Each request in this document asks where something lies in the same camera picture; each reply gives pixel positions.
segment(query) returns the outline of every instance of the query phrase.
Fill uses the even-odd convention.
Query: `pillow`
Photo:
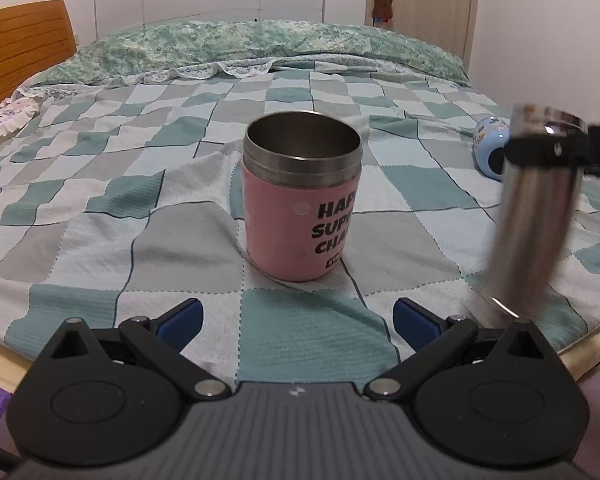
[[[0,144],[14,137],[40,111],[42,100],[34,97],[21,97],[13,101],[5,99],[0,103]]]

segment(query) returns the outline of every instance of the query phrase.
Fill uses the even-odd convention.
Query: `blue gripper pad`
[[[409,298],[394,304],[394,328],[416,352],[446,330],[446,321]]]
[[[181,352],[202,330],[204,312],[199,300],[190,299],[176,307],[176,313],[162,320],[158,318],[156,337],[174,350]]]

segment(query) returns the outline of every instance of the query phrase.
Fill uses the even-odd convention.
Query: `wooden headboard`
[[[75,54],[64,1],[0,9],[0,101],[26,78]]]

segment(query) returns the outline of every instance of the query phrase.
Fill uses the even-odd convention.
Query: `blue cartoon bottle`
[[[509,126],[497,117],[486,117],[474,130],[474,158],[484,176],[504,178],[504,145],[509,140]]]

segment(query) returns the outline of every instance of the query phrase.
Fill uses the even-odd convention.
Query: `checkered bed sheet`
[[[352,124],[363,169],[344,257],[307,283],[248,260],[238,164],[246,125],[280,110]],[[0,147],[0,342],[35,356],[58,324],[204,305],[183,354],[230,383],[365,383],[411,354],[392,306],[445,317],[486,264],[500,184],[470,129],[506,111],[413,73],[283,70],[174,80],[47,100]],[[584,181],[539,325],[555,348],[600,324],[600,190]]]

